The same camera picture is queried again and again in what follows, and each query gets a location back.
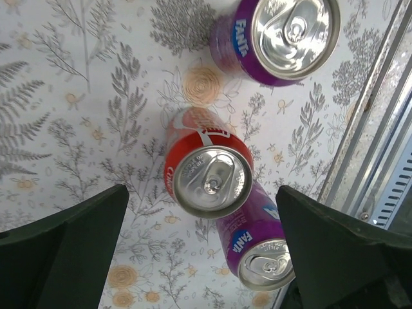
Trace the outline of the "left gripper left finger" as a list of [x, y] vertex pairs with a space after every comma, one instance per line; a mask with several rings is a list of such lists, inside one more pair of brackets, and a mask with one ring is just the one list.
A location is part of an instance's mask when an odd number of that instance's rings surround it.
[[129, 193], [114, 185], [1, 233], [1, 308], [97, 308]]

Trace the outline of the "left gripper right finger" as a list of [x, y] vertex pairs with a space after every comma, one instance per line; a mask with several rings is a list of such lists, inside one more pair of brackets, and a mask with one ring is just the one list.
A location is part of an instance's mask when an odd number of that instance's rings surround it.
[[295, 272], [281, 308], [411, 308], [411, 236], [287, 185], [276, 203]]

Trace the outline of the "purple fanta can front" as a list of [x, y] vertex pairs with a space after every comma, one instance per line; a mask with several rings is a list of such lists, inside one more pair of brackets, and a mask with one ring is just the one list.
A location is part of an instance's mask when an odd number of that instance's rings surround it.
[[277, 205], [259, 182], [243, 206], [217, 219], [216, 227], [228, 268], [247, 288], [269, 292], [295, 279]]

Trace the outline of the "purple fanta can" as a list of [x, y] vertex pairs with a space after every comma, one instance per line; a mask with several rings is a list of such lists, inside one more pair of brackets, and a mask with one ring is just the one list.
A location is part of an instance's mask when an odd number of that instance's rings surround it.
[[326, 63], [340, 27], [337, 1], [235, 1], [216, 20], [210, 52], [225, 73], [288, 86]]
[[269, 292], [295, 279], [277, 205], [259, 182], [243, 206], [217, 219], [216, 227], [228, 268], [247, 288]]

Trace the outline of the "red coke can front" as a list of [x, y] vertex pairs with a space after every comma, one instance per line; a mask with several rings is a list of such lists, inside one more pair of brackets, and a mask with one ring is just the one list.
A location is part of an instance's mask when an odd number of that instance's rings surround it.
[[212, 111], [185, 108], [169, 122], [165, 188], [189, 214], [206, 219], [232, 214], [247, 200], [253, 172], [248, 147]]

